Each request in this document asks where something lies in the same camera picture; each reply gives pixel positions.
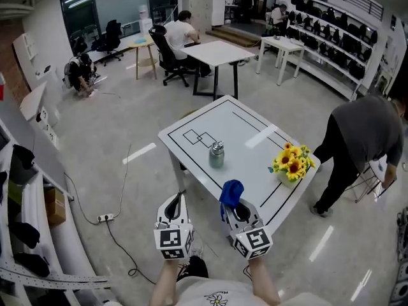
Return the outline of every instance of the window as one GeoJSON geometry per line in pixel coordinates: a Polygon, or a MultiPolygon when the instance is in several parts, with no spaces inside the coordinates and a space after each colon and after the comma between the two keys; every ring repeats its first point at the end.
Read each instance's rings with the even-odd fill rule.
{"type": "Polygon", "coordinates": [[[121,36],[140,32],[140,12],[153,23],[177,16],[177,0],[61,0],[66,31],[74,55],[97,49],[103,42],[106,26],[111,20],[120,23],[121,36]]]}
{"type": "Polygon", "coordinates": [[[88,52],[99,38],[94,0],[61,0],[61,7],[74,54],[88,52]]]}

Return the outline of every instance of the white desk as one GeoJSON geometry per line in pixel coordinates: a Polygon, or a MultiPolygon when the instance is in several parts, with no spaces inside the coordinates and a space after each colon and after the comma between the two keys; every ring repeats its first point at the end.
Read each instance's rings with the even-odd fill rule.
{"type": "MultiPolygon", "coordinates": [[[[272,233],[316,173],[316,169],[309,168],[294,189],[281,184],[268,167],[287,141],[295,145],[298,142],[231,96],[224,96],[162,130],[159,138],[169,149],[180,191],[185,186],[179,162],[217,199],[225,181],[237,179],[244,185],[241,198],[257,208],[272,233]],[[208,163],[208,149],[216,140],[225,144],[224,164],[219,169],[208,163]]],[[[318,168],[319,160],[312,158],[318,168]]]]}
{"type": "Polygon", "coordinates": [[[259,51],[258,66],[256,67],[257,74],[259,74],[259,72],[261,71],[262,57],[263,52],[265,50],[265,44],[271,45],[279,49],[278,58],[276,59],[275,63],[275,68],[279,67],[281,60],[283,59],[282,66],[280,67],[279,71],[279,78],[277,82],[278,85],[281,85],[282,83],[282,78],[285,72],[286,63],[288,62],[289,53],[294,51],[301,51],[299,56],[299,62],[296,67],[295,74],[293,75],[293,77],[296,78],[299,73],[299,67],[303,59],[303,54],[305,53],[305,48],[303,46],[292,43],[290,39],[285,38],[284,36],[281,36],[279,40],[274,39],[272,36],[262,38],[261,50],[259,51]]]}
{"type": "Polygon", "coordinates": [[[35,88],[21,102],[20,110],[27,121],[30,121],[32,118],[37,116],[46,84],[47,82],[44,82],[35,88]]]}
{"type": "Polygon", "coordinates": [[[250,53],[242,48],[237,48],[236,46],[225,43],[223,41],[214,41],[210,43],[199,44],[193,47],[182,48],[180,51],[183,51],[187,55],[190,55],[191,57],[215,68],[213,93],[197,92],[198,78],[200,77],[200,68],[196,68],[193,95],[213,96],[213,100],[215,101],[218,97],[220,97],[219,95],[217,95],[218,67],[222,64],[233,63],[234,97],[238,99],[238,61],[253,57],[253,53],[250,53]]]}

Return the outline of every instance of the man in gray shirt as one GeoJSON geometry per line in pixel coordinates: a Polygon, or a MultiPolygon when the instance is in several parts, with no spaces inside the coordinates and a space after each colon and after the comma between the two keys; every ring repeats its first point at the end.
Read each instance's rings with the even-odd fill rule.
{"type": "Polygon", "coordinates": [[[364,170],[365,163],[385,154],[387,169],[382,187],[393,182],[404,146],[401,118],[406,105],[405,96],[387,101],[370,95],[334,109],[326,136],[314,152],[322,164],[333,157],[334,167],[322,197],[310,208],[313,214],[330,216],[330,207],[364,170]]]}

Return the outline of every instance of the concrete floor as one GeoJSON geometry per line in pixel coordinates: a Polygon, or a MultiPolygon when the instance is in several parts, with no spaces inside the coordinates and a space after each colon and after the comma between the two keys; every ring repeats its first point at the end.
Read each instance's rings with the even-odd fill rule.
{"type": "MultiPolygon", "coordinates": [[[[141,54],[147,57],[147,50],[142,49],[141,54]]],[[[276,86],[279,70],[273,66],[275,58],[265,55],[260,75],[255,74],[253,59],[239,68],[239,100],[313,150],[324,137],[332,110],[346,101],[307,73],[293,78],[294,67],[289,65],[282,85],[276,86]]],[[[118,242],[155,281],[163,263],[154,244],[156,212],[177,192],[168,152],[157,134],[186,112],[210,103],[211,98],[192,95],[193,77],[187,79],[190,88],[180,80],[164,87],[162,69],[155,80],[150,69],[141,68],[136,81],[135,68],[126,69],[134,62],[135,52],[130,51],[121,61],[113,60],[105,68],[99,65],[102,78],[107,76],[97,84],[99,93],[83,100],[68,93],[59,107],[61,120],[55,131],[60,137],[61,161],[75,181],[87,217],[93,221],[100,214],[119,211],[126,171],[122,160],[129,144],[131,154],[152,142],[157,145],[128,164],[122,212],[110,223],[118,242]]],[[[210,89],[212,79],[200,80],[200,86],[210,89]]],[[[233,92],[231,66],[220,67],[219,87],[223,93],[233,92]]],[[[272,250],[265,257],[270,275],[282,300],[309,291],[336,306],[386,305],[397,275],[395,219],[405,206],[407,174],[398,169],[399,180],[378,203],[371,194],[355,204],[355,194],[361,191],[345,192],[333,208],[333,217],[322,219],[312,215],[308,207],[325,189],[331,170],[329,161],[273,235],[272,250]],[[311,261],[310,255],[330,226],[330,238],[311,261]],[[352,301],[367,273],[371,273],[369,280],[352,301]]],[[[205,242],[210,276],[250,283],[242,273],[245,261],[221,234],[218,202],[189,175],[186,183],[189,215],[205,242]]],[[[114,291],[124,305],[146,305],[152,284],[141,275],[128,277],[133,264],[113,243],[106,225],[90,225],[77,201],[71,206],[96,272],[115,277],[114,291]]]]}

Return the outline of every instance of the sneaker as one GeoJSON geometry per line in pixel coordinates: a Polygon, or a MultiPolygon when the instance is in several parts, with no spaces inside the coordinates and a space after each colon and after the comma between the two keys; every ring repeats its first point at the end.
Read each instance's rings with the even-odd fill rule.
{"type": "Polygon", "coordinates": [[[310,207],[310,211],[314,214],[314,215],[318,215],[319,217],[331,217],[333,214],[333,210],[331,208],[329,208],[327,211],[323,212],[323,213],[319,213],[317,211],[317,208],[314,206],[310,207]]]}
{"type": "Polygon", "coordinates": [[[206,77],[211,77],[211,76],[213,76],[213,75],[214,75],[214,72],[211,70],[208,75],[201,76],[201,77],[206,78],[206,77]]]}
{"type": "Polygon", "coordinates": [[[203,258],[204,253],[204,245],[201,241],[201,238],[197,235],[196,232],[193,233],[193,244],[190,248],[190,257],[197,256],[198,258],[203,258]]]}

